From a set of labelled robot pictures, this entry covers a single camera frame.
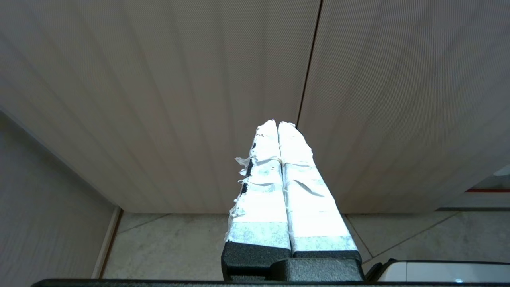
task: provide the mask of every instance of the white tape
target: white tape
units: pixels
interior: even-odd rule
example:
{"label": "white tape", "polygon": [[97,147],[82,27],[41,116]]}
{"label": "white tape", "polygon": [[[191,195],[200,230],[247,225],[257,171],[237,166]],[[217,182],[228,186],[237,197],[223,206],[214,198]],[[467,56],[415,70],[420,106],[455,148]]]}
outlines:
{"label": "white tape", "polygon": [[231,209],[233,222],[287,222],[281,185],[249,185]]}
{"label": "white tape", "polygon": [[337,211],[335,199],[331,194],[320,195],[310,192],[301,183],[292,181],[284,190],[287,211],[296,212],[329,212]]}
{"label": "white tape", "polygon": [[287,222],[233,222],[225,241],[291,249]]}
{"label": "white tape", "polygon": [[338,210],[330,212],[288,213],[292,237],[350,236]]}
{"label": "white tape", "polygon": [[250,158],[236,157],[235,160],[239,165],[243,165],[244,167],[247,167],[248,164],[250,163]]}
{"label": "white tape", "polygon": [[292,123],[281,122],[278,141],[282,163],[315,166],[312,149]]}
{"label": "white tape", "polygon": [[276,142],[278,142],[277,140],[278,129],[276,128],[276,122],[274,121],[274,119],[270,119],[263,125],[257,127],[257,130],[255,131],[255,138],[257,138],[258,136],[275,137]]}
{"label": "white tape", "polygon": [[[248,168],[239,173],[247,176]],[[251,182],[255,184],[275,183],[283,185],[282,166],[279,161],[271,159],[262,163],[253,163],[250,169],[250,175],[240,182]]]}
{"label": "white tape", "polygon": [[322,237],[292,237],[292,251],[358,250],[350,235]]}
{"label": "white tape", "polygon": [[280,159],[277,137],[256,136],[253,142],[255,147],[250,150],[250,158],[254,163],[269,159]]}
{"label": "white tape", "polygon": [[286,163],[283,169],[283,179],[285,182],[293,180],[308,181],[308,180],[322,180],[322,177],[315,167],[315,165],[295,165]]}

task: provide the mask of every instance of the wooden trim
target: wooden trim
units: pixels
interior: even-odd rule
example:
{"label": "wooden trim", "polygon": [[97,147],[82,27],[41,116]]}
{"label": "wooden trim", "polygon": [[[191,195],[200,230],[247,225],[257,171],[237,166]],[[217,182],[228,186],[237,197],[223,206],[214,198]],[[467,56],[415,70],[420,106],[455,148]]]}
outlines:
{"label": "wooden trim", "polygon": [[115,235],[117,234],[117,228],[119,227],[122,213],[123,210],[120,209],[120,207],[115,207],[105,234],[105,239],[103,240],[103,245],[101,246],[99,256],[97,257],[97,261],[94,266],[94,271],[92,272],[92,279],[101,279],[103,277],[103,272],[105,271],[106,262],[108,262],[108,256],[110,254],[110,249],[112,248]]}

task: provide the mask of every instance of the white wall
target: white wall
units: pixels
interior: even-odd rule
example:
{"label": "white wall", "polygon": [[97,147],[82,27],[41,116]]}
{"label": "white wall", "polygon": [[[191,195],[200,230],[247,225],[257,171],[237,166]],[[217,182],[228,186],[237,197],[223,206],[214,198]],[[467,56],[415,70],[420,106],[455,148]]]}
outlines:
{"label": "white wall", "polygon": [[323,2],[297,128],[343,213],[433,211],[510,162],[508,5]]}
{"label": "white wall", "polygon": [[0,112],[0,286],[90,278],[113,211]]}
{"label": "white wall", "polygon": [[126,211],[225,214],[257,126],[297,120],[318,9],[0,1],[0,107]]}

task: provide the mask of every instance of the tile grout line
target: tile grout line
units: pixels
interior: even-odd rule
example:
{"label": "tile grout line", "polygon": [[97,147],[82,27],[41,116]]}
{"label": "tile grout line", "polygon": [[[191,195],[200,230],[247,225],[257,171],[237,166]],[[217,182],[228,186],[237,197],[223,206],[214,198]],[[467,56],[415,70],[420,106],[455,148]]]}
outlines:
{"label": "tile grout line", "polygon": [[383,253],[385,253],[386,251],[388,251],[388,250],[390,250],[390,249],[392,249],[392,248],[394,248],[394,247],[397,247],[398,245],[400,245],[400,244],[402,244],[402,243],[404,243],[404,242],[408,241],[409,239],[411,239],[411,238],[413,238],[413,237],[418,236],[419,234],[422,234],[423,232],[425,232],[425,231],[427,231],[427,230],[431,229],[432,227],[438,226],[439,224],[441,224],[441,223],[443,223],[443,222],[447,221],[448,219],[450,219],[450,218],[454,217],[455,215],[457,215],[457,214],[459,214],[459,213],[461,213],[461,212],[462,212],[462,211],[458,211],[458,212],[456,212],[456,213],[454,213],[454,214],[452,214],[452,215],[448,216],[447,218],[445,218],[445,219],[443,219],[443,220],[440,220],[440,221],[438,221],[438,222],[434,223],[433,225],[431,225],[431,226],[429,226],[429,227],[427,227],[427,228],[423,229],[422,231],[420,231],[420,232],[416,233],[415,235],[413,235],[413,236],[411,236],[411,237],[409,237],[409,238],[406,238],[406,239],[402,240],[401,242],[399,242],[399,243],[397,243],[397,244],[393,245],[393,246],[392,246],[392,247],[390,247],[390,248],[385,249],[384,251],[381,251],[381,252],[377,253],[377,254],[376,254],[373,258],[375,258],[376,256],[379,256],[379,255],[381,255],[381,254],[383,254]]}
{"label": "tile grout line", "polygon": [[370,254],[370,259],[369,260],[372,260],[372,258],[374,258],[374,256],[372,255],[372,252],[370,252],[370,250],[368,249],[367,245],[365,244],[365,242],[363,241],[363,238],[361,238],[360,234],[356,231],[356,228],[354,227],[354,224],[352,224],[351,220],[349,219],[349,217],[347,215],[345,215],[345,219],[349,222],[349,224],[352,226],[354,232],[356,232],[356,235],[358,236],[358,238],[361,240],[361,244],[363,244],[363,246],[365,246],[365,249],[368,251],[368,254]]}
{"label": "tile grout line", "polygon": [[147,223],[153,222],[153,221],[155,221],[155,220],[158,220],[158,219],[160,219],[160,218],[163,218],[163,217],[165,217],[165,216],[167,216],[167,215],[169,215],[169,214],[170,214],[170,213],[167,213],[167,214],[164,214],[164,215],[162,215],[162,216],[160,216],[160,217],[158,217],[158,218],[154,218],[154,219],[149,220],[149,221],[147,221],[147,222],[144,222],[144,223],[141,223],[141,224],[135,225],[135,226],[130,227],[130,228],[126,229],[126,230],[123,230],[123,231],[121,231],[121,232],[119,232],[119,233],[117,233],[117,234],[121,234],[121,233],[124,233],[124,232],[126,232],[126,231],[129,231],[129,230],[131,230],[131,229],[133,229],[133,228],[140,227],[140,226],[142,226],[142,225],[144,225],[144,224],[147,224]]}

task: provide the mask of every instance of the floor tile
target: floor tile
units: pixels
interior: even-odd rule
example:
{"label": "floor tile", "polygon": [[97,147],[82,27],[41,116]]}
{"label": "floor tile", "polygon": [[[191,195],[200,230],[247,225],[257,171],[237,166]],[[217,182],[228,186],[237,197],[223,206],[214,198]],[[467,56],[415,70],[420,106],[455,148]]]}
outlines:
{"label": "floor tile", "polygon": [[223,280],[226,214],[169,214],[117,234],[104,278]]}
{"label": "floor tile", "polygon": [[421,214],[348,214],[351,224],[374,256],[454,215],[453,211]]}
{"label": "floor tile", "polygon": [[510,262],[510,212],[460,212],[363,264],[396,260]]}
{"label": "floor tile", "polygon": [[165,216],[165,214],[161,213],[131,213],[131,212],[123,212],[122,217],[120,219],[119,227],[117,228],[117,233],[124,232],[130,228],[142,225],[147,222],[151,222],[160,217]]}
{"label": "floor tile", "polygon": [[349,232],[352,236],[352,239],[354,240],[354,243],[356,243],[356,247],[358,248],[358,251],[360,252],[361,259],[363,262],[368,261],[372,258],[372,255],[370,255],[370,252],[368,252],[367,247],[365,244],[361,241],[361,238],[358,236],[358,233],[356,233],[356,230],[352,227],[349,220],[346,218],[346,216],[342,216],[345,222],[345,225],[347,225],[347,229],[349,229]]}

